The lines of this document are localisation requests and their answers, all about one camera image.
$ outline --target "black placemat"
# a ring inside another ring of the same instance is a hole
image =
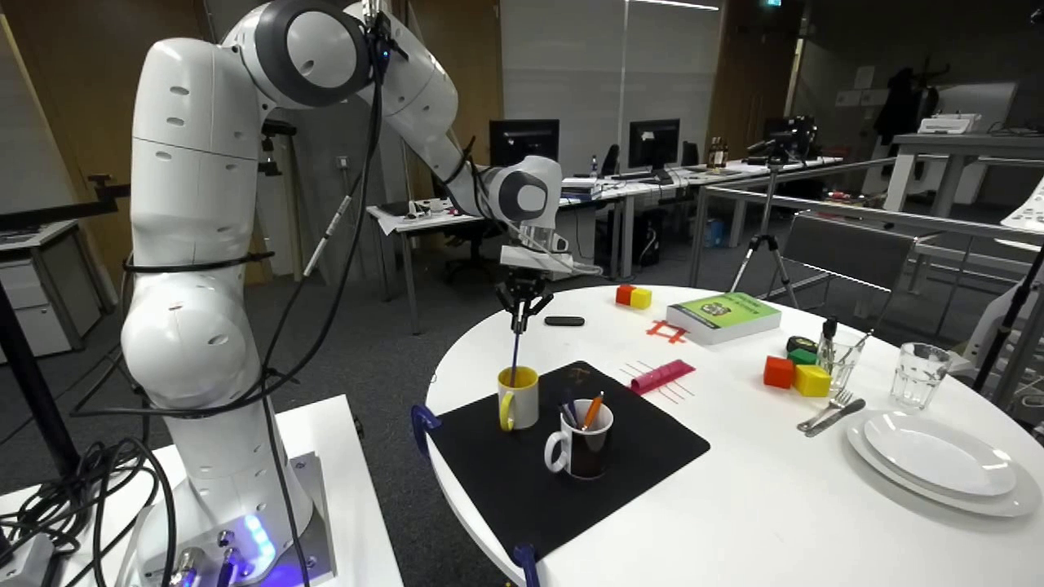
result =
[[[568,394],[594,399],[598,392],[607,394],[615,417],[603,475],[581,484],[549,472],[544,441],[557,430],[557,407]],[[522,435],[495,427],[495,394],[489,394],[442,414],[431,437],[502,547],[527,546],[537,559],[710,450],[707,441],[588,361],[540,374],[540,417]]]

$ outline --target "white mug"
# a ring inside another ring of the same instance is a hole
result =
[[[500,402],[495,402],[495,423],[500,430],[526,430],[540,414],[537,374],[526,364],[502,370],[495,374]]]
[[[557,414],[557,430],[544,441],[544,466],[574,481],[598,481],[612,430],[612,407],[599,404],[598,420],[581,427],[589,399],[574,402],[574,417]]]

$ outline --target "computer monitor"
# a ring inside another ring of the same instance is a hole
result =
[[[662,170],[678,162],[678,118],[672,121],[634,121],[631,125],[631,167]]]
[[[557,161],[557,121],[489,121],[489,167],[511,167],[527,152]]]

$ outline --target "yellow cup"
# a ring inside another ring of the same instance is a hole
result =
[[[526,430],[540,414],[537,374],[527,364],[502,370],[495,374],[500,402],[495,402],[495,423],[500,430]]]

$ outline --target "cabinet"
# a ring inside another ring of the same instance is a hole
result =
[[[0,285],[32,357],[79,349],[112,308],[74,221],[0,241]]]

